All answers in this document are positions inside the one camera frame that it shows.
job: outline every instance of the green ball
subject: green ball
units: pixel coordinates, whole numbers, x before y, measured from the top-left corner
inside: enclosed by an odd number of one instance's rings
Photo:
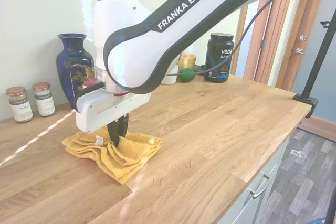
[[[180,71],[180,73],[194,73],[195,71],[190,69],[190,68],[184,68]],[[179,76],[180,80],[183,81],[183,82],[190,82],[192,80],[194,80],[195,78],[195,74],[188,74],[188,75],[185,75],[185,76]]]

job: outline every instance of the black pole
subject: black pole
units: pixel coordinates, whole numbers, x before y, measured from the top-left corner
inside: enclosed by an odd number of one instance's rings
[[[309,78],[307,80],[305,89],[302,92],[301,98],[308,99],[310,97],[310,92],[314,86],[315,80],[317,75],[319,74],[319,71],[321,69],[322,63],[324,61],[324,58],[328,52],[328,49],[330,47],[330,44],[332,42],[332,39],[336,32],[336,10],[334,12],[334,15],[332,16],[331,22],[329,23],[327,33],[325,34],[325,37],[323,39],[322,45],[320,47],[320,50],[316,56],[316,60],[314,62],[313,68],[311,69],[311,72],[309,74]]]
[[[336,10],[330,22],[321,22],[321,24],[323,25],[324,28],[327,28],[327,33],[325,34],[322,45],[316,56],[316,60],[310,71],[306,86],[304,87],[302,94],[297,94],[294,96],[294,100],[312,105],[311,112],[306,116],[307,118],[311,117],[318,103],[317,99],[310,97],[310,93],[315,84],[316,78],[319,74],[324,58],[332,42],[332,39],[336,33]]]

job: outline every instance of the door handle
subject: door handle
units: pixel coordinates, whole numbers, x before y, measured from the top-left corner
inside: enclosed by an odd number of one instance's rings
[[[252,194],[252,198],[256,199],[258,198],[261,194],[263,194],[264,191],[266,191],[266,189],[268,188],[269,184],[271,183],[271,181],[269,180],[269,176],[264,175],[264,178],[266,178],[268,181],[266,183],[266,185],[260,190],[260,191],[254,191],[250,189],[250,193]]]
[[[308,54],[306,54],[305,52],[302,52],[302,51],[303,51],[303,49],[301,49],[301,48],[297,48],[295,50],[295,52],[296,52],[297,55],[308,55]]]

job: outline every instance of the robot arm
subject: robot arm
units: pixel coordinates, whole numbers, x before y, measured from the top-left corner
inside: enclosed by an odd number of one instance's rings
[[[153,91],[181,51],[252,1],[167,0],[144,21],[109,35],[102,55],[109,77],[131,93]]]
[[[150,92],[177,63],[176,56],[253,1],[167,0],[150,13],[138,0],[98,0],[93,33],[96,75],[104,88],[78,98],[77,127],[93,132],[107,125],[118,146],[118,136],[127,128],[120,121],[148,102]]]

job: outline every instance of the white cabinet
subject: white cabinet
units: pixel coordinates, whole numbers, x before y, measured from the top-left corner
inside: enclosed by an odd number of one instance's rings
[[[218,224],[258,224],[260,222],[287,143],[288,140],[273,155]]]

